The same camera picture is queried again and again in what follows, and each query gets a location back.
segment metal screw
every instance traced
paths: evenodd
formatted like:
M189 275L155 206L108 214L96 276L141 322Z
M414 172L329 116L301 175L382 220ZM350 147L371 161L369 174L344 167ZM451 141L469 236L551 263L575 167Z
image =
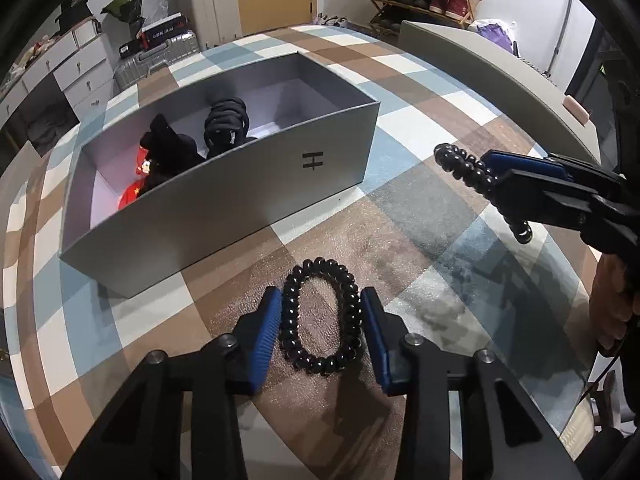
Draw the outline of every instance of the metal screw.
M424 338L420 334L407 334L404 336L404 342L411 346L420 346L424 343Z
M495 361L495 354L490 350L481 350L478 352L478 357L483 363L491 364Z
M146 355L146 362L157 365L164 361L164 358L167 357L166 352L163 350L152 350Z
M222 348L231 348L238 343L238 340L232 334L223 334L218 338L218 344Z

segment open box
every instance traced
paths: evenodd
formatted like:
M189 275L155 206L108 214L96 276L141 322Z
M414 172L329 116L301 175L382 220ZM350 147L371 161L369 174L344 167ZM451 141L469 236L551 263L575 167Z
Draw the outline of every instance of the open box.
M117 211L153 118L196 140L209 106L244 100L257 140ZM217 250L364 178L380 104L303 54L220 72L140 108L81 148L60 258L130 298Z

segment drawer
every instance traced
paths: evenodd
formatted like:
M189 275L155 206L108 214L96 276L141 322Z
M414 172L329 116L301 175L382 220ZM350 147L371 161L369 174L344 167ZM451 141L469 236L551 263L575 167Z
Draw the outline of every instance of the drawer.
M73 34L68 33L60 38L54 46L42 54L42 56L22 74L22 81L27 87L27 91L31 92L36 88L36 85L40 81L49 75L49 73L53 72L60 63L71 56L76 50L78 50L78 47L76 46L76 40Z
M74 106L111 80L113 68L107 61L103 61L65 90L66 100Z
M105 83L95 92L91 92L78 104L73 106L74 113L79 121L96 108L104 108L113 96L113 81Z
M80 27L74 29L74 36L76 37L76 43L79 48L84 47L97 35L98 31L95 29L94 20L89 20L88 22L80 25Z
M18 81L0 102L0 127L4 126L25 97L27 97L27 89L22 84L22 81Z
M101 34L56 69L53 75L56 77L60 89L66 90L78 78L108 58L106 41L106 36Z

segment coiled black cable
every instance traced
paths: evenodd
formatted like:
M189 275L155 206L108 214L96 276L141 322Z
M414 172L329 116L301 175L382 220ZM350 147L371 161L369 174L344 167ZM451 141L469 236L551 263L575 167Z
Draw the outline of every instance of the coiled black cable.
M462 179L467 187L472 187L489 202L494 203L495 175L491 168L475 155L455 144L438 144L433 155L436 163L447 173L452 173L456 180ZM533 238L533 231L527 221L504 217L513 236L521 244L528 244Z
M209 149L207 158L254 140L246 136L248 131L249 116L242 99L231 97L213 103L204 121L204 142Z

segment checkered tablecloth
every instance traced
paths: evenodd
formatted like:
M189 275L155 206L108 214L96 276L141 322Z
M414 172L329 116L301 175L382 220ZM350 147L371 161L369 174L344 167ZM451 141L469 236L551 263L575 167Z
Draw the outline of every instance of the checkered tablecloth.
M66 188L83 143L167 92L296 51L381 103L359 186L130 300L59 260ZM374 38L315 25L191 56L69 131L15 198L4 256L15 384L0 381L0 415L40 475L60 475L147 352L199 349L255 309L265 286L280 286L295 263L318 255L347 265L361 286L375 286L386 310L441 348L492 348L560 431L594 358L587 303L597 254L577 234L535 224L533 241L519 245L487 201L436 166L433 147L444 141L478 155L490 148L543 154L493 105L429 63ZM332 290L323 282L305 285L301 304L304 344L329 352L338 342ZM380 392L367 355L327 379L293 371L276 352L264 391L239 409L250 478L392 478L404 402ZM187 447L188 418L183 430ZM452 450L459 473L456 424ZM188 478L187 456L183 462Z

